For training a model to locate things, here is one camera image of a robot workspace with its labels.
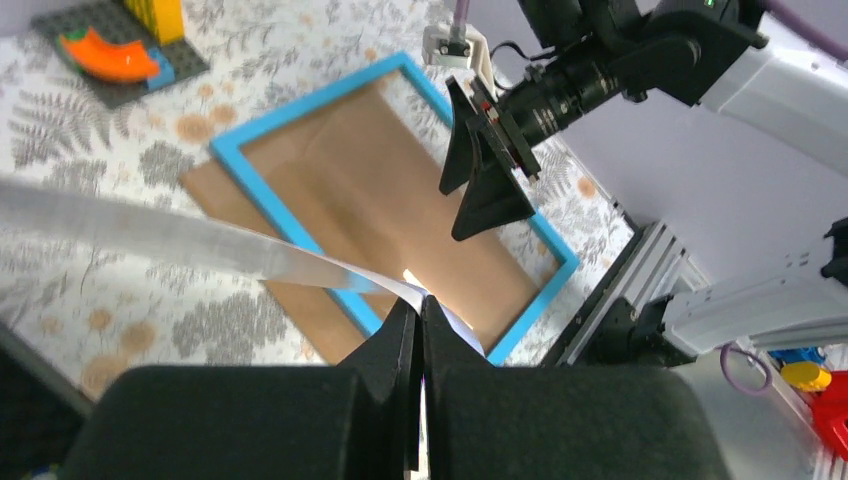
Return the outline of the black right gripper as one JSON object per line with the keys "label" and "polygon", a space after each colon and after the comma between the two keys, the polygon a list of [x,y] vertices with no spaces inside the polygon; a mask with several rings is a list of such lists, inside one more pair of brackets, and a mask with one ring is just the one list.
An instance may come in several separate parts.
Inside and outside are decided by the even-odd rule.
{"label": "black right gripper", "polygon": [[452,226],[456,241],[527,220],[535,209],[512,170],[526,177],[541,168],[531,150],[617,95],[641,101],[649,90],[690,73],[701,48],[693,39],[653,39],[614,51],[585,39],[532,63],[525,77],[495,96],[479,77],[467,96],[446,81],[453,125],[439,191],[467,184]]}

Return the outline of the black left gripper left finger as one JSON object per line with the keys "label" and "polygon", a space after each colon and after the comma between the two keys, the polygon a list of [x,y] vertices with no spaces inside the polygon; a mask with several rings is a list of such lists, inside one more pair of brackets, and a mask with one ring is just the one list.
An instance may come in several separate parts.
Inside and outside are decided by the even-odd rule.
{"label": "black left gripper left finger", "polygon": [[406,479],[417,466],[418,317],[397,302],[335,366],[130,369],[64,479]]}

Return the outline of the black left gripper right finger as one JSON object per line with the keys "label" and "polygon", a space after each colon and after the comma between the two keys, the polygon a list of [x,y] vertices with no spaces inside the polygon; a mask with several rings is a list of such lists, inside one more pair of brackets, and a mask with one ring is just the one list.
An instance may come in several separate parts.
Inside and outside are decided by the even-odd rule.
{"label": "black left gripper right finger", "polygon": [[653,367],[497,367],[427,297],[421,310],[434,479],[726,479],[690,386]]}

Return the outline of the blue wooden picture frame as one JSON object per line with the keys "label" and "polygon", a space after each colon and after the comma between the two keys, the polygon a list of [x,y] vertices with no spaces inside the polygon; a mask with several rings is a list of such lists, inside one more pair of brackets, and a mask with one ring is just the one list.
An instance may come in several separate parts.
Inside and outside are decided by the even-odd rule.
{"label": "blue wooden picture frame", "polygon": [[[236,127],[210,142],[210,149],[219,163],[222,164],[224,170],[230,174],[247,198],[265,216],[274,231],[282,235],[284,239],[296,246],[317,253],[321,251],[319,245],[299,223],[281,197],[272,191],[270,185],[249,164],[247,157],[241,151],[241,147],[302,117],[317,112],[394,72],[399,72],[406,78],[441,122],[448,127],[453,125],[453,113],[449,100],[437,90],[436,86],[426,77],[424,71],[407,53],[398,52]],[[521,338],[552,304],[556,295],[563,289],[579,266],[577,255],[544,216],[536,213],[529,218],[528,224],[558,261],[559,269],[488,353],[488,360],[495,365],[500,365],[507,359]]]}

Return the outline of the hot air balloon photo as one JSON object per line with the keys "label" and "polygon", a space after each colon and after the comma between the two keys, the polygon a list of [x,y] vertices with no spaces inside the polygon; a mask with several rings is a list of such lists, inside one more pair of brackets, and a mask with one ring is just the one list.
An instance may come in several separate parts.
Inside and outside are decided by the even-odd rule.
{"label": "hot air balloon photo", "polygon": [[183,266],[364,294],[394,294],[415,311],[427,290],[257,232],[105,197],[53,190],[4,177],[1,225],[52,239]]}

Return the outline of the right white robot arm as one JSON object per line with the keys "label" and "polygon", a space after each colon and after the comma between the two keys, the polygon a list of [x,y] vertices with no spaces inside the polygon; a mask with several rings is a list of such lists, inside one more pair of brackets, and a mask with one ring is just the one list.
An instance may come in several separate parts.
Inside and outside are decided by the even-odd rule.
{"label": "right white robot arm", "polygon": [[[514,171],[533,148],[606,101],[657,89],[766,132],[831,169],[847,170],[847,53],[816,38],[777,1],[525,1],[543,47],[524,79],[495,96],[481,78],[446,83],[453,127],[439,188],[464,190],[458,241],[533,215]],[[603,363],[671,350],[692,359],[741,338],[765,350],[839,343],[847,320],[847,223],[778,266],[649,303],[632,327],[601,333]]]}

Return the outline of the floral patterned table mat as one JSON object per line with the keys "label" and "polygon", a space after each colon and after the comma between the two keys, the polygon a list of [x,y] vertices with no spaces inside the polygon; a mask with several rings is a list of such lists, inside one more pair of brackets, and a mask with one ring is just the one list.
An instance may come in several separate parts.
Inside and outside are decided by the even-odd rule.
{"label": "floral patterned table mat", "polygon": [[[179,176],[216,134],[392,53],[420,57],[439,1],[188,1],[192,80],[109,110],[34,33],[1,42],[1,172],[195,215]],[[148,363],[317,364],[256,282],[21,232],[1,236],[1,320],[97,398]]]}

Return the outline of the yellow and red toys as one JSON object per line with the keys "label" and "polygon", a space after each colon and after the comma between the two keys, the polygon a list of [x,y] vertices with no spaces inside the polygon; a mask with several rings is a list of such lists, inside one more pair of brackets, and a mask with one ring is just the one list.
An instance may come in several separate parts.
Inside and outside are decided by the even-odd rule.
{"label": "yellow and red toys", "polygon": [[775,388],[815,434],[816,473],[847,475],[847,346],[805,347],[768,353]]}

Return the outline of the blue toy block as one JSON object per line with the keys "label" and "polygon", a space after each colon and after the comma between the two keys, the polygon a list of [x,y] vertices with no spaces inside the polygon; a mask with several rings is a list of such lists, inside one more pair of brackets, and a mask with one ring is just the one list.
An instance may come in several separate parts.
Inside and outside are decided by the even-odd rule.
{"label": "blue toy block", "polygon": [[147,51],[149,57],[158,65],[158,73],[146,79],[146,87],[149,91],[156,91],[176,82],[175,70],[167,57],[158,48],[150,48]]}

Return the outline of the yellow toy block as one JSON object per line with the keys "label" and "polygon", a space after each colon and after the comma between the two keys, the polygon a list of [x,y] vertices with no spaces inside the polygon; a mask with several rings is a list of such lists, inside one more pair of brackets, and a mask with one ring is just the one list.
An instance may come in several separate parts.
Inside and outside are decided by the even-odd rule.
{"label": "yellow toy block", "polygon": [[185,38],[181,0],[124,0],[123,5],[159,45],[168,45]]}

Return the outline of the grey toy baseplate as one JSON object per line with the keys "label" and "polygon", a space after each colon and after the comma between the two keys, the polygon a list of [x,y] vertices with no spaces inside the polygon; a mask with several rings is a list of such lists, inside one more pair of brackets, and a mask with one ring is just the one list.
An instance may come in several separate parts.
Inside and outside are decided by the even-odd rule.
{"label": "grey toy baseplate", "polygon": [[110,109],[209,70],[186,38],[181,1],[90,1],[31,26]]}

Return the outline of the orange curved toy block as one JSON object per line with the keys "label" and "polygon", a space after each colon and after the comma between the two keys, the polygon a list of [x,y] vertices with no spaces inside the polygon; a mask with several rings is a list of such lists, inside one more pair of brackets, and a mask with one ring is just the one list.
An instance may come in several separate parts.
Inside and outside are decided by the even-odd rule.
{"label": "orange curved toy block", "polygon": [[83,73],[108,83],[146,82],[159,70],[142,40],[112,42],[92,26],[60,34],[57,46]]}

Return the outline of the brown frame backing board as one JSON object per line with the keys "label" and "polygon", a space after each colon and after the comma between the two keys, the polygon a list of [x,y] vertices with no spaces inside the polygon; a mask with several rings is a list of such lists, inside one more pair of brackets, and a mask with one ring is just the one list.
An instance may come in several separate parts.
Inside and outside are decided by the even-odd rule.
{"label": "brown frame backing board", "polygon": [[[392,109],[391,99],[412,100],[438,133],[449,129],[394,72],[241,151],[320,252],[421,284],[459,316],[488,355],[559,263],[529,224],[529,241],[542,250],[538,279],[494,232],[453,240],[460,197],[438,192],[439,166]],[[181,181],[207,215],[282,237],[214,153]]]}

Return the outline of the black mounting base rail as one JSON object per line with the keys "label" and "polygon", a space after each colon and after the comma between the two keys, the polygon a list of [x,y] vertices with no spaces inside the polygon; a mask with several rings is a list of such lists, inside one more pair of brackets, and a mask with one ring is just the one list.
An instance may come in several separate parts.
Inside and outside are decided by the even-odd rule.
{"label": "black mounting base rail", "polygon": [[624,361],[628,337],[647,305],[704,285],[687,249],[666,224],[639,227],[539,365]]}

